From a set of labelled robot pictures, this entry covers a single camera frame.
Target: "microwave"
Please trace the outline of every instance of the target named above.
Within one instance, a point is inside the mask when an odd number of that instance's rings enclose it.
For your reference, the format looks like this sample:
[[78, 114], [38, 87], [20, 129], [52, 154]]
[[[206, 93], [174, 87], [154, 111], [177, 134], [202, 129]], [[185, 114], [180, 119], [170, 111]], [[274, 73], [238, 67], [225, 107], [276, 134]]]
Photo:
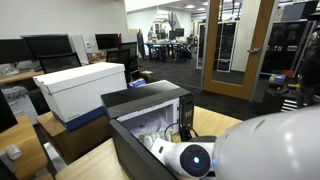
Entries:
[[119, 163], [129, 178], [176, 179], [151, 153], [141, 136], [160, 134], [165, 129], [172, 134], [179, 132], [179, 125], [173, 125], [177, 123], [192, 127], [195, 96], [162, 80], [104, 94], [101, 98], [110, 118]]

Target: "white cardboard box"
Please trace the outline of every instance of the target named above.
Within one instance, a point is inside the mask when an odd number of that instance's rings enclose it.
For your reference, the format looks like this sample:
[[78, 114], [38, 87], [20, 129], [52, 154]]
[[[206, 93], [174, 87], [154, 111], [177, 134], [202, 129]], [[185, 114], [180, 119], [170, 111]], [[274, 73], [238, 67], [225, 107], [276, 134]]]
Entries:
[[100, 95], [126, 89], [124, 65], [97, 63], [34, 77], [50, 110], [73, 130], [105, 113]]

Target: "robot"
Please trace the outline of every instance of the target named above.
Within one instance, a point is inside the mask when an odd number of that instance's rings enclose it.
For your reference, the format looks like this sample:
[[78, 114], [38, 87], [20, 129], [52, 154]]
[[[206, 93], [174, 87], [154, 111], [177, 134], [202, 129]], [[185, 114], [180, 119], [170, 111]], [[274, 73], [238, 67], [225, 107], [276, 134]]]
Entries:
[[314, 106], [244, 121], [215, 143], [157, 139], [151, 152], [180, 177], [214, 171], [218, 180], [319, 179], [319, 129], [320, 107]]

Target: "person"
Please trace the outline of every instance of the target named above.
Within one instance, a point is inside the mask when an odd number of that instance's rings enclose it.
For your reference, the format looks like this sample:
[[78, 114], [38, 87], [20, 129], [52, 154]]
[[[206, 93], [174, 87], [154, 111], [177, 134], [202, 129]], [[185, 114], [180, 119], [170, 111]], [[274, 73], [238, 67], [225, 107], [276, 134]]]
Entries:
[[300, 93], [298, 94], [298, 107], [303, 104], [314, 104], [314, 95], [320, 95], [320, 39], [319, 35], [313, 39], [309, 46], [306, 59], [300, 71]]

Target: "computer monitor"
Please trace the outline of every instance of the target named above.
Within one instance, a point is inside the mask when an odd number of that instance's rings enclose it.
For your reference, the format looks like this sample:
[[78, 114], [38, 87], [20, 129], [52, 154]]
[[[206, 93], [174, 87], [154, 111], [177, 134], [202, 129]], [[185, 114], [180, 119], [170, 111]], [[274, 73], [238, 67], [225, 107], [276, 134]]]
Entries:
[[177, 32], [176, 31], [169, 31], [169, 39], [173, 40], [176, 39]]
[[178, 37], [184, 36], [184, 29], [183, 28], [176, 28], [175, 31], [176, 31]]
[[18, 122], [4, 97], [2, 90], [0, 90], [0, 133], [16, 125]]
[[27, 42], [23, 39], [0, 40], [0, 52], [0, 64], [34, 60]]
[[112, 49], [119, 47], [118, 34], [96, 34], [98, 49]]
[[27, 41], [34, 57], [72, 53], [68, 34], [21, 36]]

